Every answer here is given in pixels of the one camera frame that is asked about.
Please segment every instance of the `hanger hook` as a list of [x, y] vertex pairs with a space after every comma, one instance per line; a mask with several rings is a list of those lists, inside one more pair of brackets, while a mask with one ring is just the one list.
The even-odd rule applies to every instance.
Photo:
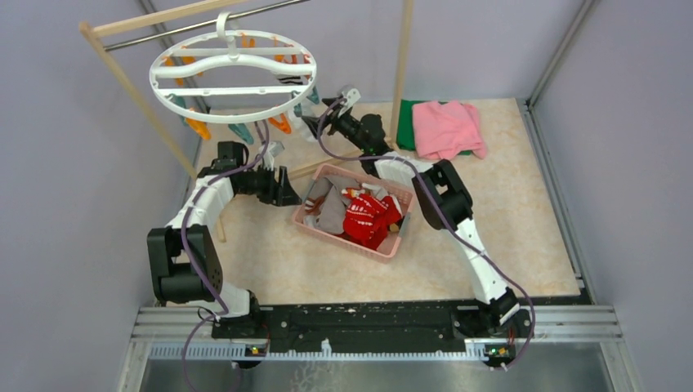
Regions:
[[229, 47], [229, 57], [233, 60], [238, 58], [239, 52], [238, 47], [236, 47], [236, 38], [233, 30], [226, 31], [226, 20], [229, 15], [231, 15], [229, 11], [224, 11], [217, 17], [217, 37], [226, 42], [226, 45]]

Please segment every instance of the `plastic basket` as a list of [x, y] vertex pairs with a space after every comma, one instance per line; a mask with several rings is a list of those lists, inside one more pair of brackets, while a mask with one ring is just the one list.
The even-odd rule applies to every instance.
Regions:
[[[320, 177], [327, 175], [339, 175], [350, 177], [354, 180], [359, 181], [360, 183], [365, 182], [368, 184], [381, 185], [383, 188], [387, 189], [387, 192], [397, 197], [397, 201], [400, 202], [402, 216], [405, 217], [400, 232], [389, 233], [387, 235], [387, 238], [385, 238], [385, 240], [380, 244], [377, 251], [374, 251], [372, 249], [368, 249], [367, 247], [362, 247], [361, 245], [358, 245], [356, 243], [352, 243], [345, 239], [325, 233], [324, 231], [313, 229], [310, 226], [304, 225], [303, 217], [306, 215], [306, 209], [304, 204], [307, 199], [307, 195], [313, 188], [315, 181], [318, 180]], [[368, 257], [369, 259], [379, 261], [381, 263], [389, 263], [397, 253], [397, 248], [400, 247], [400, 244], [402, 242], [402, 236], [405, 234], [406, 226], [409, 223], [409, 212], [411, 211], [411, 207], [414, 200], [416, 200], [414, 198], [414, 192], [408, 188], [403, 187], [402, 185], [395, 184], [386, 180], [381, 180], [379, 178], [368, 176], [366, 174], [354, 173], [353, 171], [348, 171], [346, 169], [342, 169], [340, 167], [336, 167], [325, 163], [323, 165], [320, 165], [320, 167], [318, 167], [318, 170], [313, 175], [313, 181], [311, 182], [311, 185], [308, 187], [308, 190], [306, 191], [306, 197], [303, 198], [304, 204], [302, 204], [299, 208], [296, 209], [296, 212], [293, 213], [291, 220], [297, 226], [298, 230], [305, 234], [308, 234], [315, 238], [319, 238], [320, 240], [332, 243], [339, 247], [349, 249], [350, 251]]]

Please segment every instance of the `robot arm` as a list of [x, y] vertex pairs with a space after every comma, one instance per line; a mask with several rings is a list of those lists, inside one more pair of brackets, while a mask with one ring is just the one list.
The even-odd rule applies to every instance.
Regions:
[[[377, 160], [362, 160], [361, 166], [364, 171], [385, 180], [413, 186], [423, 215], [433, 229], [446, 228], [437, 211], [440, 210], [448, 225], [460, 238], [485, 254], [484, 244], [476, 230], [476, 222], [472, 218], [472, 196], [468, 193], [452, 163], [448, 160], [427, 163], [393, 151], [385, 141], [385, 131], [382, 129], [382, 120], [379, 115], [366, 114], [360, 121], [351, 116], [351, 107], [360, 96], [358, 91], [354, 92], [354, 90], [353, 87], [345, 87], [339, 97], [323, 100], [327, 106], [333, 106], [333, 111], [328, 113], [325, 121], [331, 126], [327, 132], [328, 135], [339, 132], [363, 152], [361, 157], [382, 156], [383, 158]], [[303, 118], [303, 120], [317, 134], [318, 118]], [[416, 168], [423, 183], [414, 179], [414, 170], [403, 163], [403, 160]], [[446, 187], [446, 191], [439, 194], [437, 185]], [[433, 196], [435, 206], [431, 204], [427, 194]], [[459, 241], [456, 243], [468, 260], [472, 288], [475, 298], [479, 301], [480, 309], [488, 315], [491, 326], [505, 324], [520, 309], [515, 293], [508, 287], [505, 279], [479, 253]]]
[[236, 194], [255, 194], [260, 202], [277, 207], [298, 205], [301, 198], [288, 182], [286, 167], [273, 167], [273, 158], [284, 148], [274, 142], [268, 146], [263, 165], [256, 170], [241, 171], [233, 176], [212, 181], [218, 175], [243, 166], [248, 149], [233, 141], [217, 145], [218, 158], [200, 171], [195, 188], [183, 208], [163, 228], [152, 229], [147, 236], [154, 294], [161, 302], [202, 306], [215, 314], [221, 305], [214, 301], [192, 264], [174, 262], [183, 253], [181, 228], [186, 222], [186, 239], [195, 259], [214, 289], [229, 308], [226, 317], [241, 317], [259, 311], [257, 300], [248, 290], [223, 280], [211, 228]]

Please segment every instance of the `wooden frame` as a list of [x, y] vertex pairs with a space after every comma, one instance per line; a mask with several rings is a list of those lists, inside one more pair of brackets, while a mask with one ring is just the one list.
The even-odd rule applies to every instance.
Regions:
[[[197, 176], [194, 164], [183, 154], [183, 150], [173, 139], [171, 133], [163, 125], [163, 122], [156, 115], [154, 109], [144, 95], [135, 87], [130, 78], [127, 76], [118, 61], [105, 50], [101, 39], [116, 34], [126, 33], [135, 29], [156, 25], [157, 23], [168, 22], [199, 14], [201, 12], [215, 10], [217, 8], [233, 6], [247, 2], [248, 0], [204, 0], [202, 2], [194, 2], [185, 6], [170, 8], [168, 10], [155, 12], [153, 14], [137, 16], [127, 20], [120, 20], [113, 23], [103, 24], [96, 27], [91, 27], [87, 22], [79, 24], [79, 31], [84, 38], [92, 46], [96, 54], [101, 58], [106, 67], [110, 69], [118, 82], [123, 86], [123, 89], [132, 98], [135, 104], [140, 108], [147, 120], [152, 124], [164, 144], [171, 150], [173, 156], [185, 168], [188, 175], [194, 179]], [[390, 120], [390, 130], [388, 132], [387, 141], [393, 148], [396, 149], [397, 127], [399, 122], [400, 101], [405, 85], [405, 71], [407, 55], [409, 54], [409, 31], [414, 8], [414, 0], [403, 0], [402, 21], [400, 27], [400, 45], [397, 57], [397, 68], [395, 76], [395, 91], [392, 97], [392, 117]], [[355, 150], [349, 154], [349, 157], [355, 157], [360, 154], [360, 151]], [[307, 164], [302, 167], [294, 168], [289, 171], [290, 178], [298, 178], [308, 176], [315, 172], [317, 167], [323, 163], [340, 163], [337, 159], [330, 158], [324, 161]]]

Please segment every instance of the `beige table surface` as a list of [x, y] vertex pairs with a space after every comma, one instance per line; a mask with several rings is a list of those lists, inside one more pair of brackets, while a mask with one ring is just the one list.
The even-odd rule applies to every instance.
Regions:
[[[489, 154], [483, 160], [457, 157], [453, 163], [474, 199], [476, 225], [491, 258], [532, 296], [579, 294], [515, 100], [469, 103], [481, 114]], [[390, 111], [391, 103], [361, 104], [354, 115], [381, 114], [388, 129]], [[211, 124], [210, 130], [198, 167], [215, 158], [218, 141], [238, 140], [225, 125]], [[251, 131], [254, 156], [259, 143]], [[272, 127], [270, 138], [283, 141], [286, 151], [278, 163], [289, 170], [327, 158], [298, 134], [287, 136]], [[337, 153], [353, 150], [338, 134], [327, 144]], [[361, 170], [358, 163], [343, 166]], [[292, 185], [303, 196], [309, 181], [307, 176]], [[224, 279], [255, 292], [262, 304], [473, 298], [465, 256], [447, 233], [426, 224], [418, 205], [398, 255], [387, 265], [298, 233], [290, 223], [294, 209], [239, 195], [221, 215], [226, 242], [213, 236]]]

